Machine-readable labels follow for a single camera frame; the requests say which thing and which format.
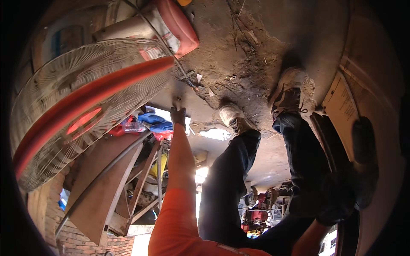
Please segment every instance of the metal rod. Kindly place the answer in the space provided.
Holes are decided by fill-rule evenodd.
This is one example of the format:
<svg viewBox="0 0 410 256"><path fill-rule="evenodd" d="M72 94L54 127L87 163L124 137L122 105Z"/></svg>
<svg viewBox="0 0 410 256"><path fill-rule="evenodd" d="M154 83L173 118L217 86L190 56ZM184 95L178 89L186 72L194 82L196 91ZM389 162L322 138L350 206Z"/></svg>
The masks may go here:
<svg viewBox="0 0 410 256"><path fill-rule="evenodd" d="M154 28L154 26L151 24L151 22L149 22L149 20L147 18L145 18L145 16L141 13L140 9L135 6L134 4L132 4L130 1L128 0L123 0L126 4L128 4L129 6L131 6L132 8L135 9L135 11L137 12L137 14L148 24L148 26L152 29L152 31L154 32L154 34L157 36L158 40L162 43L163 47L165 48L166 52L168 53L169 56L174 57L174 61L177 63L177 66L179 67L179 69L181 70L181 72L184 74L185 78L188 81L189 86L191 86L192 88L195 88L196 90L198 90L198 88L192 84L191 80L189 80L189 77L187 75L187 73L185 72L184 68L182 67L180 61L177 59L177 57L175 57L175 55L171 52L171 50L169 49L168 45L166 45L165 41L162 39L162 36L158 33L158 31Z"/></svg>
<svg viewBox="0 0 410 256"><path fill-rule="evenodd" d="M158 184L158 208L161 211L162 207L162 146L159 147L159 150L157 151L157 184Z"/></svg>
<svg viewBox="0 0 410 256"><path fill-rule="evenodd" d="M98 175L91 181L91 183L84 189L84 191L80 194L74 204L71 206L70 210L64 216L63 220L61 221L60 225L57 227L55 231L55 237L57 238L60 234L60 231L64 227L65 223L67 222L68 218L75 212L77 207L80 203L84 200L86 195L91 191L94 185L121 159L123 158L131 149L135 146L140 144L146 137L148 137L152 132L150 130L146 130L141 133L140 137L134 141L131 145L129 145L126 149L124 149L116 158L114 158Z"/></svg>

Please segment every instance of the dirt ground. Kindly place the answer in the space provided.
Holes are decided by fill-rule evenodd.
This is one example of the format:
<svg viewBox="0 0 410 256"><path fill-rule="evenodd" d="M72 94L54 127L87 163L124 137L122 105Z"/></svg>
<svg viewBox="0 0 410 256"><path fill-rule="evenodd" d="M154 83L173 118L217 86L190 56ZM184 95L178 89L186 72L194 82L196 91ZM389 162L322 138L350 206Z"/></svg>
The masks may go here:
<svg viewBox="0 0 410 256"><path fill-rule="evenodd" d="M235 17L240 13L236 31L227 2ZM340 35L333 40L334 42L331 42L333 48L327 52L323 50L322 56L319 54L313 58L306 57L309 54L304 52L306 46L301 43L301 40L306 39L309 30L314 32L314 35L310 36L313 38L306 40L309 41L310 49L315 48L311 45L323 44L323 37L326 37L325 41L329 40L328 35L323 31L321 35L316 35L317 23L321 23L321 20L318 20L318 15L315 20L308 20L310 18L301 18L297 15L305 13L306 9L307 12L309 10L303 1L291 1L291 4L286 1L279 2L278 6L271 6L270 1L248 0L242 11L243 2L238 0L194 0L187 7L183 7L186 16L191 18L200 45L180 60L187 72L191 70L195 72L190 79L198 90L190 89L185 83L175 82L174 85L170 85L170 88L166 88L162 95L153 99L154 103L164 106L164 99L169 97L169 93L180 94L182 105L187 107L188 114L191 114L193 119L191 127L196 133L190 136L191 146L194 150L208 150L212 156L211 161L224 151L228 143L199 138L198 132L212 126L221 127L223 125L217 114L223 98L237 103L262 134L255 163L247 178L261 190L290 179L285 144L282 136L271 127L272 117L267 107L267 98L277 86L281 71L295 64L306 67L308 75L305 77L302 89L302 101L303 108L308 110L303 117L308 120L315 106L320 106L330 86L344 41L344 35ZM321 2L317 1L312 9L317 10ZM274 11L267 12L266 6ZM329 15L327 13L329 8L324 7L326 11L324 19ZM290 12L292 15L287 17L284 12ZM270 17L276 14L277 19ZM340 18L340 21L333 22L334 26L340 27L337 34L345 33L341 29L347 26L345 22L344 16ZM331 26L332 22L328 22L324 30L332 29L329 28ZM257 42L249 32L253 32ZM287 42L280 41L276 36L282 37ZM315 64L313 69L317 70L309 72L312 63ZM196 74L203 76L200 82L197 81ZM321 83L319 90L309 74L319 77L318 80ZM174 76L177 78L182 74L179 70L175 70Z"/></svg>

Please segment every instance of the hand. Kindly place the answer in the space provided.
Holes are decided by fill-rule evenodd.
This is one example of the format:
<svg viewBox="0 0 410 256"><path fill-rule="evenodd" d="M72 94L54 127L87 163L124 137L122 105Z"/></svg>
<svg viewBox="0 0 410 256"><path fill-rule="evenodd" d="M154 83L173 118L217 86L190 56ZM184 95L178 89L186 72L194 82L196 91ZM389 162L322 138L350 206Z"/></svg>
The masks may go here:
<svg viewBox="0 0 410 256"><path fill-rule="evenodd" d="M186 108L181 108L179 111L175 107L171 107L171 120L173 125L180 124L185 128L185 115L187 113Z"/></svg>

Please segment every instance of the person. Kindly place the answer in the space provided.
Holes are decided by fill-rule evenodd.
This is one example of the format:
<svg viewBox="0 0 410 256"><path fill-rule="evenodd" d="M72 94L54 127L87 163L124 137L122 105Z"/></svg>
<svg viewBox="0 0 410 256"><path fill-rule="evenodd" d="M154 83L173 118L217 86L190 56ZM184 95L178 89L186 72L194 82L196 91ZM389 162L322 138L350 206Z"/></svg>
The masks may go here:
<svg viewBox="0 0 410 256"><path fill-rule="evenodd" d="M238 203L244 181L261 139L256 126L234 103L224 103L219 115L234 131L234 139L202 183L198 226L194 157L185 134L185 111L171 109L174 135L169 155L169 181L161 212L148 246L150 256L166 255L317 255L321 241L335 223L354 210L354 191L335 179L324 151L300 116L305 71L291 67L281 76L269 99L273 129L282 134L293 195L289 214L256 239L241 229Z"/></svg>

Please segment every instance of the wire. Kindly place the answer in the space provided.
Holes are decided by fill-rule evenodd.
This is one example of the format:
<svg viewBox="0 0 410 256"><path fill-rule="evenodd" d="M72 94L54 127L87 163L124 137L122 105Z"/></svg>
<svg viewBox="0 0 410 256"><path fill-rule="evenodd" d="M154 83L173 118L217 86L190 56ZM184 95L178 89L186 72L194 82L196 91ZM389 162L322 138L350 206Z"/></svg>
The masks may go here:
<svg viewBox="0 0 410 256"><path fill-rule="evenodd" d="M151 22L149 22L149 20L147 20L147 18L145 18L145 16L141 13L141 11L139 10L139 8L137 6L135 6L134 4L132 4L130 1L128 0L123 0L126 4L128 4L129 6L131 6L132 8L135 9L135 11L137 12L138 15L141 16L141 18L150 26L150 28L152 29L152 31L154 32L154 34L157 36L158 40L163 44L163 47L165 48L166 52L168 53L169 56L174 57L174 61L177 63L179 69L181 70L181 72L184 74L185 78L188 81L188 84L192 87L195 88L196 90L198 90L198 88L192 84L191 80L189 80L189 77L187 75L187 73L185 72L184 68L182 67L180 61L177 59L177 57L175 57L175 55L171 52L171 50L169 49L168 45L166 45L165 41L162 39L162 36L158 33L158 31L154 28L154 26L152 26Z"/></svg>
<svg viewBox="0 0 410 256"><path fill-rule="evenodd" d="M84 200L85 196L91 191L94 185L113 167L121 158L123 158L133 147L141 143L146 137L148 137L152 132L150 130L146 130L145 132L141 133L140 137L134 141L131 145L129 145L126 149L124 149L116 158L114 158L98 175L91 181L91 183L84 189L84 191L80 194L74 204L71 206L70 210L64 216L63 220L61 221L60 225L57 227L55 231L55 237L57 238L60 234L60 231L66 224L68 218L75 212L77 207L80 203Z"/></svg>

